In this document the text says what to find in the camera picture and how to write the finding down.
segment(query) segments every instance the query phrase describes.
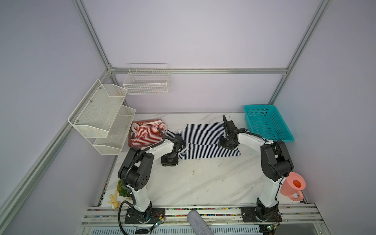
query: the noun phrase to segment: table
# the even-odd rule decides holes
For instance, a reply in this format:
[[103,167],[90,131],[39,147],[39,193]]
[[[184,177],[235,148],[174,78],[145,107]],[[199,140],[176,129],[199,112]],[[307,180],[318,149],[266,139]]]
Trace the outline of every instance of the table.
[[[247,128],[244,113],[203,114],[136,114],[134,120],[162,119],[171,131],[183,129],[187,123],[203,124],[227,120],[237,128]],[[256,151],[239,145],[240,156],[179,159],[175,167],[164,167],[160,159],[153,163],[147,192],[153,206],[238,205],[256,203],[264,184],[261,158]],[[109,195],[116,191],[118,171],[129,150],[128,140],[119,154],[107,183],[101,206],[111,206]],[[118,201],[125,198],[117,196]],[[280,204],[299,203],[279,194]]]

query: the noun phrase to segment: robotic arm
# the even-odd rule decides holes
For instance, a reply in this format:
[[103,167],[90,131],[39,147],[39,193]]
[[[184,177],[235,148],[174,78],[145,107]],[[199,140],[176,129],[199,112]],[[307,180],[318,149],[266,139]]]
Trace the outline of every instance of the robotic arm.
[[261,155],[261,168],[267,179],[256,207],[243,212],[244,222],[273,221],[279,217],[277,196],[285,178],[294,169],[293,162],[282,140],[273,141],[264,139],[262,136],[251,133],[247,129],[234,125],[233,121],[227,121],[223,115],[226,136],[221,136],[219,146],[234,149],[239,144],[245,144],[256,150]]
[[132,218],[129,223],[137,221],[146,223],[150,219],[152,203],[147,196],[145,186],[150,179],[153,161],[160,158],[163,166],[176,166],[179,163],[178,150],[184,145],[183,138],[180,136],[171,138],[161,130],[158,131],[163,136],[163,140],[143,150],[132,147],[118,172],[121,186],[129,189],[133,201],[132,208],[127,210],[126,223],[130,217]]

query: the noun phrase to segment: black mounting plate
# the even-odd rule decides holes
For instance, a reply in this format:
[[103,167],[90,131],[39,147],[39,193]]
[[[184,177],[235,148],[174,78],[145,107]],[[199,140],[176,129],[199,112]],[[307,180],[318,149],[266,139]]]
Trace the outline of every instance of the black mounting plate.
[[[133,208],[129,208],[127,210],[127,215],[125,216],[125,224],[141,224],[140,221],[138,221],[138,217],[136,217],[133,213]],[[150,220],[147,222],[147,224],[155,224],[159,221],[159,217],[163,216],[165,214],[164,208],[152,208],[151,217]]]
[[178,155],[176,155],[176,157],[174,158],[174,160],[172,162],[168,162],[167,161],[167,156],[166,155],[163,155],[161,157],[161,164],[162,166],[171,166],[171,167],[174,167],[176,166],[177,164],[179,164],[179,157]]
[[[260,220],[257,219],[257,214],[256,214],[256,207],[255,206],[244,206],[240,208],[241,211],[241,216],[243,217],[243,222],[245,223],[250,223],[250,222],[261,222]],[[279,218],[279,222],[282,221],[281,215],[278,212],[275,214]],[[271,217],[270,219],[263,221],[263,222],[278,222],[276,217]]]

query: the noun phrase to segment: white mesh shelf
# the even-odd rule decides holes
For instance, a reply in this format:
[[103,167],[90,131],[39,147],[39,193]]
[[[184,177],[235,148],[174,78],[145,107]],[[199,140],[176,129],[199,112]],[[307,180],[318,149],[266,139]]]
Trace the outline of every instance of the white mesh shelf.
[[93,146],[102,155],[118,155],[123,149],[130,126],[135,116],[135,109],[122,105],[114,124],[105,139],[96,139]]
[[100,83],[79,116],[68,121],[85,138],[106,138],[126,94],[127,89]]
[[128,64],[123,86],[129,95],[168,94],[169,64]]

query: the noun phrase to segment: pink pitcher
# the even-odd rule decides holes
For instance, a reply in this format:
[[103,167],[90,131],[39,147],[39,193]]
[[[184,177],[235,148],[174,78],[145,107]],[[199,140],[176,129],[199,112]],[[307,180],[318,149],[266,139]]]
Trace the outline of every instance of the pink pitcher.
[[[302,190],[305,189],[305,186],[305,180],[302,176],[295,172],[290,172],[283,182],[280,192],[282,195],[289,196],[293,201],[300,201],[303,199]],[[299,197],[293,197],[294,193],[298,193]]]

